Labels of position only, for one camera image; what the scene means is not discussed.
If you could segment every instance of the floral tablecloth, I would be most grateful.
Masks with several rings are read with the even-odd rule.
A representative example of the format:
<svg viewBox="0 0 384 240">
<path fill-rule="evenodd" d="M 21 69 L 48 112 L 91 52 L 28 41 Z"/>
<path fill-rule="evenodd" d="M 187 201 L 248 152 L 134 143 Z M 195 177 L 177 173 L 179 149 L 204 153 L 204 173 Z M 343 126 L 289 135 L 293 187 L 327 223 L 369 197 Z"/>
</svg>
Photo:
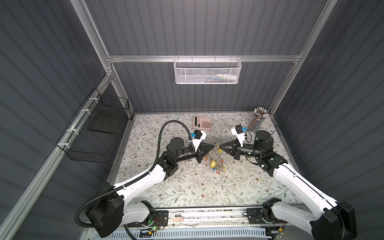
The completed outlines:
<svg viewBox="0 0 384 240">
<path fill-rule="evenodd" d="M 252 113 L 197 115 L 212 118 L 212 130 L 206 131 L 207 138 L 204 142 L 215 144 L 235 139 L 231 134 L 231 127 L 239 123 L 246 126 Z M 192 117 L 193 114 L 136 115 L 116 183 L 129 179 L 152 165 L 156 156 L 158 133 L 166 121 L 182 121 L 193 132 Z M 261 129 L 268 132 L 275 130 L 269 118 L 264 120 Z M 176 136 L 183 138 L 187 145 L 188 138 L 184 128 L 171 123 L 163 131 L 160 154 Z M 273 137 L 274 151 L 289 161 L 276 132 Z M 278 197 L 287 203 L 301 202 L 287 186 L 270 177 L 258 166 L 249 163 L 244 156 L 237 161 L 223 153 L 223 158 L 227 170 L 221 174 L 216 174 L 210 168 L 209 161 L 202 161 L 201 164 L 195 159 L 180 162 L 179 169 L 173 176 L 148 188 L 133 202 L 147 200 L 154 207 L 260 204 L 272 197 Z"/>
</svg>

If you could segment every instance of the yellow key tag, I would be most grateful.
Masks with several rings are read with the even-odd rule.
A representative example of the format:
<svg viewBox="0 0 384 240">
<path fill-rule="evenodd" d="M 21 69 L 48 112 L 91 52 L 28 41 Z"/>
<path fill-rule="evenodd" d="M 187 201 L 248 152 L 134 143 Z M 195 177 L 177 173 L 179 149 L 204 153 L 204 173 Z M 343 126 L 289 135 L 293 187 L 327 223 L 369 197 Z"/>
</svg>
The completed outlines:
<svg viewBox="0 0 384 240">
<path fill-rule="evenodd" d="M 216 162 L 213 160 L 212 162 L 211 162 L 211 168 L 214 168 L 216 166 Z"/>
</svg>

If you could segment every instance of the black joint motor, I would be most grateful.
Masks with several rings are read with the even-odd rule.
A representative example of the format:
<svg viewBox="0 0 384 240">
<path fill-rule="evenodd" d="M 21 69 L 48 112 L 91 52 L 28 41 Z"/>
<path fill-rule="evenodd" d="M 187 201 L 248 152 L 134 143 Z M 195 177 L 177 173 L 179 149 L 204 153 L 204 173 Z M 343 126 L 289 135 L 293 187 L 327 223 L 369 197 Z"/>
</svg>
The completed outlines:
<svg viewBox="0 0 384 240">
<path fill-rule="evenodd" d="M 265 152 L 273 151 L 273 137 L 267 131 L 257 131 L 253 144 L 255 145 L 255 149 L 264 149 Z"/>
<path fill-rule="evenodd" d="M 195 134 L 195 139 L 200 139 L 201 136 L 203 136 L 203 133 L 200 130 L 195 130 L 194 134 Z"/>
<path fill-rule="evenodd" d="M 272 206 L 277 202 L 281 202 L 281 199 L 278 199 L 277 197 L 273 197 L 263 202 L 262 216 L 265 222 L 272 223 L 276 220 L 272 212 Z"/>
<path fill-rule="evenodd" d="M 175 159 L 176 157 L 183 154 L 184 140 L 180 137 L 174 137 L 171 139 L 169 144 L 166 146 L 167 159 Z"/>
<path fill-rule="evenodd" d="M 109 183 L 104 182 L 96 196 L 113 189 Z M 113 193 L 94 201 L 85 211 L 85 215 L 95 225 L 101 237 L 106 237 L 118 228 L 123 216 L 123 196 Z"/>
<path fill-rule="evenodd" d="M 244 132 L 243 131 L 243 126 L 241 126 L 241 124 L 235 126 L 235 130 L 236 130 L 237 134 L 240 134 L 240 133 Z"/>
<path fill-rule="evenodd" d="M 325 213 L 310 224 L 315 240 L 352 240 L 358 235 L 355 210 L 347 202 L 342 202 L 330 210 L 325 209 Z"/>
</svg>

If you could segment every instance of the black cable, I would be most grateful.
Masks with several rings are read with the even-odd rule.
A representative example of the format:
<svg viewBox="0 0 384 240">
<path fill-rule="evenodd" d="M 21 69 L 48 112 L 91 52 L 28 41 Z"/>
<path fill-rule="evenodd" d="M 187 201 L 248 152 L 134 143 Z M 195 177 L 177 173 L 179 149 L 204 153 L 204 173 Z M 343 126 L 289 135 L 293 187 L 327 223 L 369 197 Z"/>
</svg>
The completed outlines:
<svg viewBox="0 0 384 240">
<path fill-rule="evenodd" d="M 280 220 L 280 219 L 276 219 L 276 220 L 273 222 L 273 226 L 272 226 L 272 230 L 273 230 L 273 231 L 275 230 L 275 223 L 276 223 L 277 220 L 279 220 L 281 224 L 284 224 L 284 226 L 283 226 L 284 228 L 285 228 L 285 226 L 286 226 L 285 221 L 283 222 L 283 221 Z"/>
<path fill-rule="evenodd" d="M 128 234 L 128 236 L 130 237 L 130 238 L 132 238 L 132 240 L 137 240 L 129 231 L 128 231 L 128 226 L 127 226 L 127 224 L 124 224 L 124 229 L 125 229 L 125 231 L 127 232 L 127 234 Z"/>
<path fill-rule="evenodd" d="M 262 160 L 262 153 L 264 152 L 264 149 L 260 149 L 260 155 L 259 155 L 259 160 L 261 162 Z"/>
<path fill-rule="evenodd" d="M 248 159 L 248 156 L 245 156 L 245 159 L 248 160 L 248 162 L 252 163 L 253 165 L 259 165 L 258 163 L 251 162 L 251 161 Z"/>
<path fill-rule="evenodd" d="M 107 191 L 107 192 L 105 192 L 105 193 L 103 193 L 103 194 L 101 194 L 101 195 L 95 197 L 94 199 L 92 199 L 92 200 L 86 202 L 85 204 L 83 204 L 83 205 L 79 208 L 79 210 L 77 210 L 77 212 L 76 212 L 75 215 L 74 215 L 74 221 L 76 222 L 77 225 L 79 225 L 79 226 L 81 226 L 81 227 L 94 227 L 95 224 L 83 222 L 83 221 L 81 221 L 80 218 L 79 218 L 81 212 L 82 212 L 82 211 L 83 211 L 89 204 L 91 204 L 92 202 L 94 202 L 94 201 L 96 201 L 96 200 L 98 200 L 98 199 L 100 199 L 100 198 L 109 196 L 109 195 L 111 195 L 111 194 L 113 194 L 113 193 L 115 193 L 115 192 L 117 192 L 117 191 L 120 191 L 120 190 L 123 189 L 124 187 L 128 187 L 129 185 L 131 185 L 131 184 L 133 184 L 133 183 L 139 181 L 140 179 L 143 179 L 146 175 L 148 175 L 148 174 L 155 168 L 155 166 L 156 166 L 156 164 L 157 164 L 157 159 L 159 158 L 159 153 L 160 153 L 161 134 L 162 134 L 162 132 L 163 132 L 165 126 L 168 125 L 168 124 L 171 123 L 171 122 L 179 123 L 179 124 L 181 124 L 181 125 L 186 129 L 187 134 L 188 134 L 188 139 L 189 139 L 189 141 L 190 141 L 189 148 L 190 148 L 191 152 L 195 152 L 195 147 L 194 147 L 193 144 L 191 143 L 191 141 L 192 141 L 192 136 L 191 136 L 191 134 L 190 134 L 190 132 L 189 132 L 187 126 L 186 126 L 184 123 L 182 123 L 182 122 L 180 122 L 180 121 L 178 121 L 178 120 L 169 120 L 169 121 L 167 121 L 167 122 L 164 123 L 164 125 L 161 127 L 160 132 L 159 132 L 159 139 L 158 139 L 158 141 L 157 141 L 157 153 L 156 153 L 155 162 L 153 163 L 152 167 L 151 167 L 147 172 L 145 172 L 143 175 L 141 175 L 141 176 L 139 176 L 139 177 L 133 179 L 132 181 L 130 181 L 130 182 L 124 184 L 123 186 L 117 187 L 117 188 L 115 188 L 115 189 L 111 189 L 111 190 L 109 190 L 109 191 Z"/>
<path fill-rule="evenodd" d="M 251 132 L 248 130 L 248 128 L 247 128 L 247 131 L 245 132 L 245 140 L 247 141 L 247 143 L 250 143 L 251 141 L 248 142 L 247 140 L 247 132 L 249 133 L 249 136 L 251 136 L 251 141 L 252 141 L 252 135 L 251 135 Z"/>
<path fill-rule="evenodd" d="M 274 116 L 273 113 L 262 113 L 262 114 L 260 114 L 260 116 L 261 116 L 261 115 L 264 115 L 264 114 L 270 114 L 270 115 L 272 115 L 273 118 L 276 120 L 276 117 Z M 274 130 L 273 133 L 271 133 L 269 136 L 272 136 L 272 134 L 274 134 L 274 133 L 276 132 L 276 130 L 277 130 L 277 127 L 275 127 L 275 130 Z"/>
</svg>

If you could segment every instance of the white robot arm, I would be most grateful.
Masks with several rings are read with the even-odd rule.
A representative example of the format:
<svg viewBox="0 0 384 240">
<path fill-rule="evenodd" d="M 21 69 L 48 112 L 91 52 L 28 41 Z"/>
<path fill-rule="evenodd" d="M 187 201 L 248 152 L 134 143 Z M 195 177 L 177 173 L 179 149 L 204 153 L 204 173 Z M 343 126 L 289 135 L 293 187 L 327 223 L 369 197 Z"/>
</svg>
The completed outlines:
<svg viewBox="0 0 384 240">
<path fill-rule="evenodd" d="M 282 156 L 273 152 L 270 133 L 257 131 L 254 144 L 242 144 L 240 140 L 221 144 L 220 148 L 237 160 L 240 155 L 255 157 L 257 165 L 285 184 L 311 211 L 306 212 L 272 198 L 263 203 L 262 212 L 258 213 L 265 222 L 284 220 L 308 232 L 315 240 L 352 240 L 357 237 L 353 207 L 326 195 L 295 171 Z"/>
<path fill-rule="evenodd" d="M 247 130 L 246 127 L 243 127 L 241 125 L 237 125 L 231 128 L 232 135 L 236 135 L 237 140 L 239 141 L 240 145 L 243 146 L 243 142 L 245 140 L 245 134 L 244 132 Z"/>
<path fill-rule="evenodd" d="M 150 203 L 142 201 L 138 204 L 130 204 L 130 202 L 149 187 L 173 175 L 178 169 L 178 162 L 196 158 L 197 162 L 201 163 L 203 157 L 215 147 L 203 143 L 202 140 L 205 137 L 206 133 L 200 130 L 191 134 L 190 146 L 193 145 L 194 149 L 185 147 L 182 138 L 174 137 L 166 146 L 167 150 L 156 160 L 154 167 L 151 167 L 152 170 L 149 168 L 113 186 L 108 183 L 102 185 L 100 194 L 104 194 L 105 197 L 89 204 L 85 211 L 92 224 L 86 225 L 80 222 L 81 226 L 94 227 L 101 237 L 106 237 L 120 225 L 129 223 L 141 223 L 140 226 L 150 225 L 156 213 Z"/>
</svg>

